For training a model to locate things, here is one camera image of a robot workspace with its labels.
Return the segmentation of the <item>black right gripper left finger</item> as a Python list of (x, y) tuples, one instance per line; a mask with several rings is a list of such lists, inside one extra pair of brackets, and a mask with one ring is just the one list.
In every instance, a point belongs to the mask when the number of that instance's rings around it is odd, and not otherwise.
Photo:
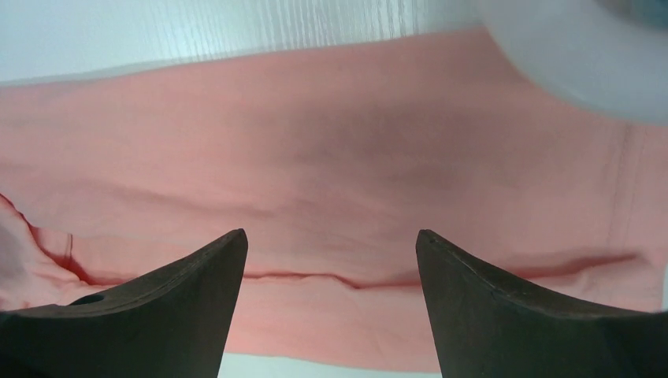
[(234, 230), (67, 305), (1, 314), (4, 377), (215, 377), (247, 259)]

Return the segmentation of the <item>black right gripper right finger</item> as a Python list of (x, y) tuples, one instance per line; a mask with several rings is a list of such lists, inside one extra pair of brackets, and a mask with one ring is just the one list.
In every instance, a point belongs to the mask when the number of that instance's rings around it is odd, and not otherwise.
[(654, 378), (667, 315), (588, 302), (500, 269), (430, 230), (416, 255), (442, 376)]

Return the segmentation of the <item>pink t shirt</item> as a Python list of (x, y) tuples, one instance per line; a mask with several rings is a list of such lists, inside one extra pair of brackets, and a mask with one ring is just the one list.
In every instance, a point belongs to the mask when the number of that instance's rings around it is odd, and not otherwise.
[(228, 350), (435, 372), (422, 229), (659, 309), (667, 130), (552, 98), (480, 29), (2, 88), (3, 309), (73, 302), (236, 228)]

